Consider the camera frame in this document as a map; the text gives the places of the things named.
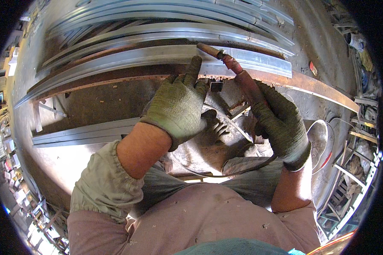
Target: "concrete floor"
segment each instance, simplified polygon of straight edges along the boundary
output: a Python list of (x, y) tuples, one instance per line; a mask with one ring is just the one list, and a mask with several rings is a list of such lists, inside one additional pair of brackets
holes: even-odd
[[(354, 95), (355, 76), (351, 59), (347, 56), (347, 44), (342, 35), (332, 27), (322, 2), (271, 0), (269, 3), (294, 18), (295, 26), (281, 25), (281, 29), (295, 42), (292, 50), (297, 54), (287, 59), (292, 63), (292, 69), (303, 71), (304, 74), (313, 77), (309, 70), (309, 62), (312, 61), (318, 69), (317, 79)], [(25, 39), (21, 45), (14, 82), (9, 79), (10, 105), (21, 99), (27, 89), (38, 81), (35, 79), (36, 67), (43, 61), (48, 45), (44, 40), (45, 31), (53, 21), (74, 10), (74, 5), (75, 2), (71, 1), (63, 1), (62, 4), (59, 1), (51, 1), (41, 13), (35, 34), (30, 39)], [(108, 84), (75, 91), (67, 99), (59, 95), (57, 107), (62, 105), (69, 118), (57, 116), (54, 120), (51, 112), (40, 109), (44, 132), (138, 117), (158, 89), (160, 80), (120, 82), (115, 85), (117, 88)], [(232, 86), (232, 83), (225, 85), (224, 92), (209, 95), (207, 100), (214, 102), (216, 99), (213, 97), (220, 96), (227, 106), (231, 106), (240, 97), (238, 94), (230, 96), (232, 93), (227, 93), (227, 89)], [(300, 109), (302, 117), (307, 120), (329, 120), (334, 116), (348, 119), (351, 114), (349, 110), (339, 105), (310, 94), (286, 88), (277, 90), (292, 100)], [(46, 105), (51, 107), (51, 100), (48, 100)], [(10, 110), (10, 115), (12, 133), (15, 136), (18, 153), (21, 154), (19, 158), (23, 169), (28, 170), (48, 201), (69, 210), (74, 184), (86, 167), (90, 155), (102, 144), (36, 149), (32, 147), (31, 142), (31, 137), (35, 133), (31, 104), (26, 103), (16, 110)], [(331, 160), (343, 149), (348, 127), (343, 123), (334, 123), (334, 129), (336, 142)], [(326, 158), (330, 150), (328, 147), (322, 158)], [(336, 170), (327, 167), (314, 176), (312, 187), (317, 207), (323, 201), (326, 191), (330, 188), (328, 184), (332, 183), (335, 175)]]

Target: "gray pants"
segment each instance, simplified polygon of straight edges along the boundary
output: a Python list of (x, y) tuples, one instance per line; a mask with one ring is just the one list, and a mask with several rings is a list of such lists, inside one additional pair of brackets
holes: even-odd
[[(223, 174), (242, 171), (266, 161), (267, 157), (235, 157), (225, 162)], [(276, 159), (268, 166), (250, 171), (220, 183), (240, 194), (253, 204), (270, 208), (276, 185), (281, 175), (282, 161)], [(170, 197), (177, 191), (196, 183), (187, 183), (164, 172), (163, 165), (156, 162), (144, 176), (143, 200), (133, 206), (129, 213), (137, 219), (149, 208)]]

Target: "green work glove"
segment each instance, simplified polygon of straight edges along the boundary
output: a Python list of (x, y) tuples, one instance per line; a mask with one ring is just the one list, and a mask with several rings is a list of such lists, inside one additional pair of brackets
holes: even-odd
[(140, 122), (165, 130), (172, 139), (169, 151), (203, 131), (216, 118), (215, 110), (201, 114), (207, 86), (196, 83), (201, 57), (194, 56), (185, 75), (166, 78), (153, 97), (150, 108)]
[(251, 107), (258, 120), (256, 128), (260, 126), (263, 129), (261, 135), (270, 139), (272, 150), (284, 161), (287, 170), (301, 170), (310, 156), (311, 143), (298, 108), (275, 88), (256, 83), (269, 104), (269, 107), (263, 103)]

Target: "hose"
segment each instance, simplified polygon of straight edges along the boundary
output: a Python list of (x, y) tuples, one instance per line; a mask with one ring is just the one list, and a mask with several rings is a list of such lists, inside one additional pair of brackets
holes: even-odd
[[(253, 142), (252, 139), (237, 125), (234, 123), (234, 121), (230, 120), (229, 117), (227, 117), (227, 115), (223, 114), (222, 112), (220, 112), (219, 110), (217, 110), (216, 108), (214, 107), (211, 107), (209, 105), (206, 105), (204, 104), (204, 107), (208, 108), (208, 109), (213, 109), (213, 110), (216, 110), (217, 114), (220, 115), (222, 118), (224, 118), (225, 120), (227, 120), (227, 122), (229, 122), (233, 127), (235, 127), (240, 133), (241, 135), (243, 135), (245, 137), (245, 139), (247, 139), (249, 142)], [(273, 154), (270, 158), (268, 158), (266, 161), (264, 161), (263, 163), (261, 163), (260, 165), (258, 166), (253, 166), (251, 168), (248, 168), (246, 170), (242, 170), (242, 171), (239, 171), (239, 172), (236, 172), (236, 173), (230, 173), (228, 175), (224, 175), (224, 176), (209, 176), (209, 175), (205, 175), (204, 173), (198, 173), (198, 172), (195, 172), (191, 169), (189, 169), (187, 166), (184, 166), (182, 163), (180, 163), (175, 157), (172, 157), (172, 160), (178, 165), (180, 166), (181, 168), (183, 168), (184, 170), (186, 171), (189, 171), (197, 176), (202, 176), (202, 177), (214, 177), (214, 178), (224, 178), (224, 177), (230, 177), (230, 176), (236, 176), (236, 175), (240, 175), (240, 174), (243, 174), (243, 173), (246, 173), (246, 172), (250, 172), (250, 171), (254, 171), (254, 170), (258, 170), (260, 168), (263, 168), (265, 166), (268, 166), (272, 161), (274, 161), (276, 159), (276, 155)]]

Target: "person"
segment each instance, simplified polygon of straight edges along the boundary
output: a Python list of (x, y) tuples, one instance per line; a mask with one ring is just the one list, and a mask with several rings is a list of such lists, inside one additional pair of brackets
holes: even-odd
[[(72, 255), (286, 254), (320, 246), (311, 144), (296, 106), (270, 86), (258, 82), (269, 106), (258, 103), (252, 112), (275, 161), (221, 184), (186, 183), (164, 172), (159, 158), (216, 117), (214, 110), (201, 114), (201, 62), (195, 56), (185, 75), (165, 79), (131, 133), (91, 156), (71, 196)], [(224, 172), (266, 159), (234, 158)], [(128, 214), (136, 219), (130, 226)]]

